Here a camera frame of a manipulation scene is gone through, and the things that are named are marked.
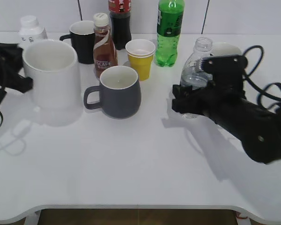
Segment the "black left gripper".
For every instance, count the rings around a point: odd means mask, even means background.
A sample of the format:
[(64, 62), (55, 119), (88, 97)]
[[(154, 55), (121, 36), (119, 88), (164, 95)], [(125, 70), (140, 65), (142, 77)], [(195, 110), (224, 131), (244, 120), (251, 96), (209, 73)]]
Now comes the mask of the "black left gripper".
[(23, 77), (23, 49), (18, 44), (0, 43), (0, 86), (25, 93), (33, 88), (33, 80)]

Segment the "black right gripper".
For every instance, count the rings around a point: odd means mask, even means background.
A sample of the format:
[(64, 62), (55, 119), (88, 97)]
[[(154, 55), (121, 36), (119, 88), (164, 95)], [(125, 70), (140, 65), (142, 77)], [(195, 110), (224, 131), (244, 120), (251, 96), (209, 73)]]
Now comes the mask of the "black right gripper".
[(172, 85), (171, 108), (180, 114), (207, 116), (240, 140), (248, 157), (269, 164), (281, 159), (281, 103), (275, 112), (270, 112), (234, 91), (243, 90), (247, 66), (243, 55), (197, 60), (197, 71), (211, 74), (213, 82), (195, 90), (192, 86)]

